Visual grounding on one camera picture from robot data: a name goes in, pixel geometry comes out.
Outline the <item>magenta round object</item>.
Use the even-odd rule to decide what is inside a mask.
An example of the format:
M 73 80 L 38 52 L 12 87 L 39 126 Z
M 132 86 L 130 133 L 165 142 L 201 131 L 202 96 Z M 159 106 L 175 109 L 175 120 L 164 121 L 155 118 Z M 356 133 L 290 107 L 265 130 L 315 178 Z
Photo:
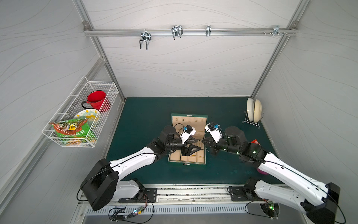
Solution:
M 264 171 L 262 171 L 262 170 L 260 170 L 260 169 L 256 169 L 260 174 L 262 174 L 262 175 L 269 175 L 268 173 L 266 173 L 266 172 L 264 172 Z

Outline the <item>metal loop hook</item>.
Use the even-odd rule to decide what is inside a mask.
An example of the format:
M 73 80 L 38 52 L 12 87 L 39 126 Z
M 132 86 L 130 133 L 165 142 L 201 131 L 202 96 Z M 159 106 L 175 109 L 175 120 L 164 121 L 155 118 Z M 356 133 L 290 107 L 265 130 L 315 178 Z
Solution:
M 171 28 L 173 39 L 175 40 L 176 37 L 182 38 L 182 35 L 184 33 L 183 27 L 181 25 L 176 25 Z

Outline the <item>metal double hook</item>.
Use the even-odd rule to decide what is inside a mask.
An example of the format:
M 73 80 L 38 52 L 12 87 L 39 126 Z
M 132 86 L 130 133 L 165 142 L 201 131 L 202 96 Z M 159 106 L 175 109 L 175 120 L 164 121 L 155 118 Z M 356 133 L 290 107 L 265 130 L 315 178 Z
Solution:
M 148 50 L 149 43 L 151 40 L 152 40 L 152 34 L 144 30 L 144 32 L 141 33 L 141 39 L 139 40 L 140 49 L 142 49 L 143 45 L 145 45 L 145 49 Z

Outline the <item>aluminium crossbar rail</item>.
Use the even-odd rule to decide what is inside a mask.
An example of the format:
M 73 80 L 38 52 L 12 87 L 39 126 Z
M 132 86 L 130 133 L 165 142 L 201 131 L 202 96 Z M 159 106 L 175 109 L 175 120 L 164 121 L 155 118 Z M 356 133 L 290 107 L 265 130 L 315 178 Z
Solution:
M 263 35 L 263 32 L 271 32 L 274 28 L 268 29 L 215 29 L 211 28 L 211 35 L 214 36 L 270 36 Z M 85 30 L 88 37 L 140 37 L 145 29 L 91 29 Z M 297 29 L 282 29 L 287 32 L 287 36 L 296 36 L 299 33 Z M 171 29 L 146 29 L 152 34 L 152 37 L 170 37 Z M 206 37 L 206 28 L 201 29 L 183 29 L 182 37 Z

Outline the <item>metal bracket hook right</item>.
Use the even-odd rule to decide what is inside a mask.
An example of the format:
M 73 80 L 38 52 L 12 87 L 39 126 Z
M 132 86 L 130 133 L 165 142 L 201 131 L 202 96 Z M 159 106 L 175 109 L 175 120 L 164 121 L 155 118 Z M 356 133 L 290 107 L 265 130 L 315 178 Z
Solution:
M 272 36 L 272 37 L 274 37 L 274 36 L 285 36 L 285 35 L 287 35 L 288 33 L 287 32 L 284 32 L 284 31 L 281 31 L 280 30 L 280 26 L 275 26 L 274 27 L 274 29 L 271 31 L 271 32 L 269 32 L 269 33 L 267 33 L 267 32 L 263 32 L 263 35 L 270 35 L 270 36 Z

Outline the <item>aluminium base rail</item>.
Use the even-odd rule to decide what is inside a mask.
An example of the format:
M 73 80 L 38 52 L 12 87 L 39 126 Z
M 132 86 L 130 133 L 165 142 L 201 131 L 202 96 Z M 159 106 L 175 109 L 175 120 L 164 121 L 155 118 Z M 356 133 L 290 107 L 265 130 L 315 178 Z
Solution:
M 293 189 L 271 185 L 264 181 L 251 180 L 240 187 L 253 190 L 261 201 L 282 203 L 296 210 L 302 209 L 302 205 L 307 202 L 304 196 Z M 156 188 L 157 201 L 163 202 L 231 200 L 226 186 L 159 186 Z

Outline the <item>white plate in rack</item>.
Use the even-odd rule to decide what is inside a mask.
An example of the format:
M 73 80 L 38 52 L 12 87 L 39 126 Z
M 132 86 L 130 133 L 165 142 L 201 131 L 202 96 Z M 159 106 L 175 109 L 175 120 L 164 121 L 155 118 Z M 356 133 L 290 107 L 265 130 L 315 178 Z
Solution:
M 252 98 L 248 98 L 247 100 L 247 116 L 250 122 L 254 121 L 254 100 Z

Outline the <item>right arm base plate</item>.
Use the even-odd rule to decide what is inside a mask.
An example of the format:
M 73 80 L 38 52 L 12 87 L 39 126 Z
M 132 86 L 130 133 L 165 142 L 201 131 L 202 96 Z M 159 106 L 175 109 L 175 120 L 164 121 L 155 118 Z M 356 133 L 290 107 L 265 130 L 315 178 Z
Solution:
M 261 200 L 253 190 L 246 187 L 229 186 L 227 187 L 227 192 L 233 202 L 251 202 Z

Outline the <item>red snack packet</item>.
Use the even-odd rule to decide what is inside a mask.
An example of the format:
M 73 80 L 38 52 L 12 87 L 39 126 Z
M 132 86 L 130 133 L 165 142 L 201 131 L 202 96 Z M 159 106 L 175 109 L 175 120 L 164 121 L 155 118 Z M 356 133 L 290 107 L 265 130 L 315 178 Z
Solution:
M 253 141 L 251 141 L 251 143 L 253 143 L 253 144 L 257 144 L 257 145 L 260 145 L 260 143 L 255 139 L 255 140 L 253 140 Z

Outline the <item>cream plate in rack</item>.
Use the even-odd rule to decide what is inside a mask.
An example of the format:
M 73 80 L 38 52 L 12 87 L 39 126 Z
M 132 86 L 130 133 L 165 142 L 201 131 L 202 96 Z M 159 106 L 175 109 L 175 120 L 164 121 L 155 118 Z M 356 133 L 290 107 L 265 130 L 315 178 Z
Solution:
M 255 100 L 254 105 L 254 122 L 259 123 L 263 116 L 263 106 L 259 99 Z

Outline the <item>metal plate rack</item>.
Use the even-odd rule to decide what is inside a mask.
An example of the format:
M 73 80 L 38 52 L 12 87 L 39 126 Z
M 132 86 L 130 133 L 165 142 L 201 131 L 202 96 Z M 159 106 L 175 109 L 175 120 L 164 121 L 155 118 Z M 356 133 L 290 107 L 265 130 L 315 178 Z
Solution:
M 242 124 L 247 123 L 247 124 L 250 124 L 250 125 L 253 125 L 253 126 L 257 127 L 258 129 L 261 128 L 260 124 L 261 124 L 261 121 L 262 121 L 262 119 L 264 117 L 264 114 L 262 114 L 260 120 L 256 123 L 256 122 L 250 121 L 248 119 L 247 111 L 244 111 L 244 113 L 245 113 L 245 119 L 242 121 Z

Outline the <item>green snack bag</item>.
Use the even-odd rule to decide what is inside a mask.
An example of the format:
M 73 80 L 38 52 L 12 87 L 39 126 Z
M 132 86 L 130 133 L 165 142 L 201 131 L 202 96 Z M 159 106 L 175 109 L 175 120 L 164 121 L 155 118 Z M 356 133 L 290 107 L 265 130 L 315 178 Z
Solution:
M 59 138 L 87 138 L 91 142 L 97 141 L 97 136 L 93 133 L 86 117 L 49 124 L 54 128 Z

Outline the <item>patterned plate in basket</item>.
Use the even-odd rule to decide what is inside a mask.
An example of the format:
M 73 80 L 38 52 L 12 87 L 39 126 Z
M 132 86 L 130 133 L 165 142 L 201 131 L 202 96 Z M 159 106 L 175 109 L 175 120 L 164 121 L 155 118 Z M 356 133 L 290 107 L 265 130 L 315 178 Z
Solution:
M 91 126 L 93 123 L 98 122 L 100 113 L 96 109 L 85 109 L 77 113 L 73 119 L 87 119 L 87 124 Z

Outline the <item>green jewelry box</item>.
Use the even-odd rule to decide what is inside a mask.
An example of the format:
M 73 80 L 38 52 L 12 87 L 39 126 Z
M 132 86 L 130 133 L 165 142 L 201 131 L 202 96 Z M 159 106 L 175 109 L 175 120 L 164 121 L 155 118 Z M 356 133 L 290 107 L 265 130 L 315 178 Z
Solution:
M 181 155 L 180 151 L 177 150 L 169 155 L 168 161 L 171 163 L 182 163 L 184 165 L 205 165 L 206 164 L 206 151 L 204 144 L 201 142 L 205 135 L 205 126 L 208 121 L 207 115 L 197 115 L 197 114 L 180 114 L 173 113 L 171 115 L 172 125 L 177 131 L 176 137 L 181 142 L 180 135 L 183 132 L 183 128 L 186 125 L 190 125 L 196 129 L 194 136 L 191 136 L 189 139 L 197 139 L 198 142 L 191 144 L 192 147 L 201 147 L 201 150 L 194 153 L 191 156 Z

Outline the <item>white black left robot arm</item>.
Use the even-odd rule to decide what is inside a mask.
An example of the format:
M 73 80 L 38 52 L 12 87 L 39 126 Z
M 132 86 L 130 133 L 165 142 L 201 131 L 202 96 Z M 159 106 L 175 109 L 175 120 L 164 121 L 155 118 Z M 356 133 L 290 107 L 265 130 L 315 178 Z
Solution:
M 158 138 L 138 152 L 118 160 L 99 160 L 80 185 L 92 210 L 98 211 L 114 199 L 143 199 L 145 188 L 140 181 L 123 181 L 123 178 L 177 150 L 184 156 L 200 151 L 200 147 L 190 142 L 195 134 L 196 129 L 190 125 L 184 127 L 182 134 L 175 127 L 166 126 Z

